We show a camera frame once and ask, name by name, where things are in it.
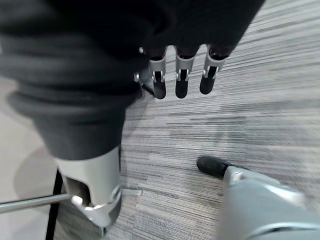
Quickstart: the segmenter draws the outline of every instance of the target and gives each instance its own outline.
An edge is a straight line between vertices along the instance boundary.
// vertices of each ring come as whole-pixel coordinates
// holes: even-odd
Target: metal bar
[[[142,190],[123,188],[122,189],[122,195],[123,196],[141,196],[142,195]]]
[[[49,195],[37,198],[24,199],[20,201],[2,202],[0,203],[0,214],[23,209],[36,208],[43,205],[58,203],[68,199],[70,199],[70,195],[68,193],[64,193],[59,195]]]

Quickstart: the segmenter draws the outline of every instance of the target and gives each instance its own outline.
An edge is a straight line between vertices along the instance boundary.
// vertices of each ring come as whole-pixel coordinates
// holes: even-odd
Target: gray carpet
[[[167,97],[145,93],[127,110],[122,183],[143,189],[124,197],[111,240],[215,239],[223,187],[201,174],[212,155],[277,178],[320,213],[320,2],[267,0],[202,95],[206,48],[195,59],[185,99],[175,92],[175,52],[167,51]],[[99,231],[62,204],[56,240],[99,239]]]

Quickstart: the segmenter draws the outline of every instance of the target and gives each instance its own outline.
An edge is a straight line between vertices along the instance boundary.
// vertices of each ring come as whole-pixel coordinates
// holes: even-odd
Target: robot
[[[16,80],[18,85],[8,102],[18,113],[33,120],[55,158],[67,191],[60,198],[55,196],[52,200],[49,196],[36,202],[45,204],[71,198],[94,224],[101,228],[111,226],[119,215],[122,195],[141,194],[124,190],[120,184],[122,128],[126,108],[141,95],[139,72],[149,68],[154,96],[163,99],[167,92],[166,48],[173,45],[175,94],[183,99],[188,93],[197,50],[206,44],[199,90],[209,94],[219,71],[263,2],[1,0],[0,8],[6,13],[0,19],[0,74]],[[245,184],[243,188],[260,188],[262,192],[275,194],[270,196],[278,198],[275,205],[278,202],[294,205],[302,196],[286,189],[294,200],[285,202],[283,196],[266,187],[267,182],[274,189],[282,189],[278,181],[235,166],[226,168],[224,181],[226,197],[231,199],[226,200],[226,206],[234,204],[233,190]],[[1,207],[3,212],[12,211],[17,204],[4,203]],[[223,230],[224,224],[237,225],[235,234],[240,239],[273,239],[257,237],[274,229],[281,234],[291,232],[288,228],[294,229],[294,233],[317,231],[319,224],[316,217],[310,217],[308,223],[313,226],[310,228],[296,224],[256,231],[260,226],[253,225],[254,234],[250,235],[252,215],[241,225],[235,221],[244,218],[242,214],[247,212],[228,209],[232,208],[227,208],[226,217],[222,218],[225,220],[219,239],[236,239],[236,235]],[[307,213],[305,216],[301,221],[309,219]],[[266,222],[261,221],[261,228]]]

